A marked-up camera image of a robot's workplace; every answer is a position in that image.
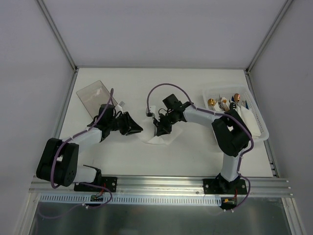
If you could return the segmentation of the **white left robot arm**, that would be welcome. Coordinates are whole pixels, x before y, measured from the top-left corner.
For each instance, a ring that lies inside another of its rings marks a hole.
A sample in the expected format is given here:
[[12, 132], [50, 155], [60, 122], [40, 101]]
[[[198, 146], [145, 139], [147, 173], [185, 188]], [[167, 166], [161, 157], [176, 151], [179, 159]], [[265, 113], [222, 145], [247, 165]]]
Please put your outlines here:
[[50, 138], [39, 161], [36, 177], [51, 183], [53, 188], [68, 187], [73, 183], [86, 185], [97, 191], [103, 185], [101, 170], [78, 165], [81, 153], [102, 142], [111, 132], [124, 136], [143, 131], [128, 112], [117, 111], [112, 104], [102, 104], [98, 115], [86, 129], [65, 139]]

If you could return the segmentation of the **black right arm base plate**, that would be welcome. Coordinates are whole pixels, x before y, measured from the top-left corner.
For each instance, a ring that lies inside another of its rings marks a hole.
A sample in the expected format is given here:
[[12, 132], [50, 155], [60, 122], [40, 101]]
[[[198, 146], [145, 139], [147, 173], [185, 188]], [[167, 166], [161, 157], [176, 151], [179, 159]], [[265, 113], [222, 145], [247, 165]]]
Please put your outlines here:
[[246, 182], [243, 179], [236, 179], [232, 182], [224, 181], [220, 178], [203, 179], [204, 194], [237, 194], [247, 195]]

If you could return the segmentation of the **white paper napkin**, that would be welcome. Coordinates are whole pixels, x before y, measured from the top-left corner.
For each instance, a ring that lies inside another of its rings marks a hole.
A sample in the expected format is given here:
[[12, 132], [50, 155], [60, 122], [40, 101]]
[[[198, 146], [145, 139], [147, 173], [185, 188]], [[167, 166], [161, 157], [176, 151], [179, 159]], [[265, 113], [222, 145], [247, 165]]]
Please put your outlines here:
[[143, 131], [137, 133], [137, 137], [146, 144], [152, 145], [170, 145], [181, 133], [182, 129], [179, 127], [173, 127], [170, 134], [157, 136], [156, 127], [153, 125], [153, 120], [149, 117], [145, 118], [140, 126]]

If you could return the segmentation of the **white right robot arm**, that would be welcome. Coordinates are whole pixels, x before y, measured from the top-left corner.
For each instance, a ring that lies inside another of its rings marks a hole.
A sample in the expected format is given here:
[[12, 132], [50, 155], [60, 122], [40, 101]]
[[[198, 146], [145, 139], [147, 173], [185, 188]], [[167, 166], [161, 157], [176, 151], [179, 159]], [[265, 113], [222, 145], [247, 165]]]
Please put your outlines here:
[[195, 106], [191, 101], [182, 103], [174, 94], [163, 100], [167, 110], [158, 118], [153, 118], [156, 135], [169, 135], [172, 126], [178, 122], [190, 122], [212, 128], [220, 150], [223, 152], [223, 165], [220, 171], [219, 188], [223, 193], [235, 190], [240, 178], [240, 157], [253, 147], [252, 134], [234, 110], [224, 113], [214, 112]]

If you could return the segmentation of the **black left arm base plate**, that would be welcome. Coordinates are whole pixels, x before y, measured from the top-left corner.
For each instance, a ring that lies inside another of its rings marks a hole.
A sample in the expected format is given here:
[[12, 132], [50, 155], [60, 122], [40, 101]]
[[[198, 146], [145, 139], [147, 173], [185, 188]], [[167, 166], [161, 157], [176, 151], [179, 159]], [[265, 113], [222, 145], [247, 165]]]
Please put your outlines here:
[[111, 192], [116, 192], [117, 177], [101, 176], [95, 179], [92, 183], [77, 183], [74, 185], [76, 192], [100, 192], [107, 188]]

